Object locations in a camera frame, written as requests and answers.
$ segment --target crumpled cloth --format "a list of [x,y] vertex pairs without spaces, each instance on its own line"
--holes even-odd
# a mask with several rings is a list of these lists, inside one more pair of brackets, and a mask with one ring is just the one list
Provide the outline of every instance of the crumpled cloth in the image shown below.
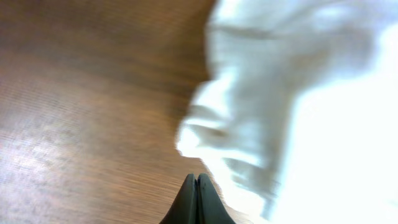
[[273,223],[398,223],[398,3],[219,0],[177,149]]

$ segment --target blurry white cloth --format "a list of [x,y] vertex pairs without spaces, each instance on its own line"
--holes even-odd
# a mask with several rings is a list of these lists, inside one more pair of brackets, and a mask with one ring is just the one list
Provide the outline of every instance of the blurry white cloth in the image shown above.
[[397,6],[219,0],[181,155],[275,223],[398,223]]

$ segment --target towel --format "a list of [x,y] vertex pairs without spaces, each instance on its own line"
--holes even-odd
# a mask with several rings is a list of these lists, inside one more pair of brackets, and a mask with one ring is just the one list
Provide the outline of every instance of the towel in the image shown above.
[[217,1],[178,151],[253,220],[398,223],[397,19],[392,0]]

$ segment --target white fabric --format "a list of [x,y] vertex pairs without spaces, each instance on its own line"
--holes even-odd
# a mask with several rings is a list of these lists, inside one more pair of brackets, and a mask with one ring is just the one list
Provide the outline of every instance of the white fabric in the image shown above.
[[397,1],[219,0],[177,149],[274,223],[398,223]]

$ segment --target brown wooden surface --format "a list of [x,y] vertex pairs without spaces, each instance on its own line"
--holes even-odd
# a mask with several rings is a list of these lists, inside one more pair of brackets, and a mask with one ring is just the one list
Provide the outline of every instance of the brown wooden surface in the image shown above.
[[163,218],[212,4],[0,0],[0,223]]

